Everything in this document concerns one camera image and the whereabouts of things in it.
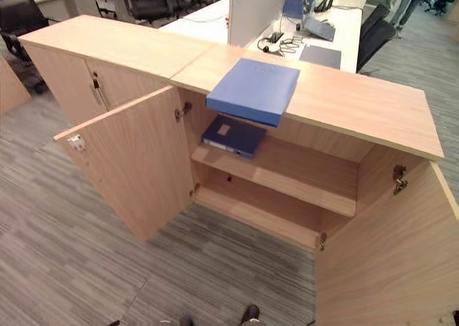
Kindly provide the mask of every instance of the open cabinet door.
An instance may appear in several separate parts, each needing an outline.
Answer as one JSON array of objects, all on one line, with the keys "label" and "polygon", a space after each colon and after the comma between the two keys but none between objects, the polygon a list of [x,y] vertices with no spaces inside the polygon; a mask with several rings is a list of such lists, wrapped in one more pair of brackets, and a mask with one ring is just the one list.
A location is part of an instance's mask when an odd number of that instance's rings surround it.
[{"label": "open cabinet door", "polygon": [[415,160],[405,190],[387,186],[317,252],[317,325],[449,325],[459,310],[458,207],[438,165]]},{"label": "open cabinet door", "polygon": [[[193,201],[181,109],[178,90],[165,87],[55,137],[142,241]],[[69,142],[77,135],[82,150]]]}]

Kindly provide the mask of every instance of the door handle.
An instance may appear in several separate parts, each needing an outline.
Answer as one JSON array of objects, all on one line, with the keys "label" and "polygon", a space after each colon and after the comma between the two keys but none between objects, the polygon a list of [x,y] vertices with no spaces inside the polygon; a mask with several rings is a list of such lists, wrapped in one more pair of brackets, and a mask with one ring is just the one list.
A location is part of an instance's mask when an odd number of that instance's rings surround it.
[{"label": "door handle", "polygon": [[93,72],[93,89],[94,93],[99,96],[107,110],[111,109],[110,103],[108,102],[108,99],[105,97],[103,92],[102,84],[99,83],[97,72]]},{"label": "door handle", "polygon": [[102,102],[100,101],[100,98],[99,98],[99,94],[96,92],[94,88],[94,84],[89,84],[89,88],[91,89],[91,92],[93,93],[95,101],[98,102],[99,105],[102,105]]}]

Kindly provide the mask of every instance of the blue folder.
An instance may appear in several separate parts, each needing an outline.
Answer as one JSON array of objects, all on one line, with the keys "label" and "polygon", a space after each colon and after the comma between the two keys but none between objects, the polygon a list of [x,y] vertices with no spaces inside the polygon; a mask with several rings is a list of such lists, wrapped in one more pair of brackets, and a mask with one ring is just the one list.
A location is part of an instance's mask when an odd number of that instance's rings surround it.
[{"label": "blue folder", "polygon": [[258,123],[279,126],[300,71],[240,59],[207,95],[207,107]]},{"label": "blue folder", "polygon": [[202,142],[251,159],[265,134],[266,129],[219,115],[202,134]]}]

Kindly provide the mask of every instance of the cabinet top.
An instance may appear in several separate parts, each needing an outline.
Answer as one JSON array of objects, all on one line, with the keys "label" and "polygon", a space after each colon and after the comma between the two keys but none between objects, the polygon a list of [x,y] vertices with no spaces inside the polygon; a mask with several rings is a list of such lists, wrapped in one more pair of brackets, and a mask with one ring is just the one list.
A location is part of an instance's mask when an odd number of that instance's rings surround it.
[{"label": "cabinet top", "polygon": [[301,73],[286,117],[430,160],[443,158],[425,94],[412,87],[91,16],[20,39],[146,72],[204,94],[241,57],[296,68]]},{"label": "cabinet top", "polygon": [[150,27],[95,16],[77,16],[19,38],[90,59],[168,79],[215,43],[178,37]]}]

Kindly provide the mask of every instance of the person's foot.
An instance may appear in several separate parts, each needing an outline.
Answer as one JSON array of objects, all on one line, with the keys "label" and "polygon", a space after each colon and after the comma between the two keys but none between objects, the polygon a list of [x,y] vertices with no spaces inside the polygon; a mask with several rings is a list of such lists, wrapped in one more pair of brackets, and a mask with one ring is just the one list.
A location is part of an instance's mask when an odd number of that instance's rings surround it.
[{"label": "person's foot", "polygon": [[180,319],[180,326],[194,326],[193,318],[189,315],[184,315]]},{"label": "person's foot", "polygon": [[257,319],[260,317],[260,308],[255,305],[248,305],[247,308],[245,309],[244,315],[242,316],[241,319],[241,325],[249,321],[251,319]]},{"label": "person's foot", "polygon": [[403,26],[402,25],[399,25],[398,27],[395,28],[397,30],[397,33],[395,34],[397,36],[397,38],[402,38],[402,30],[403,30]]}]

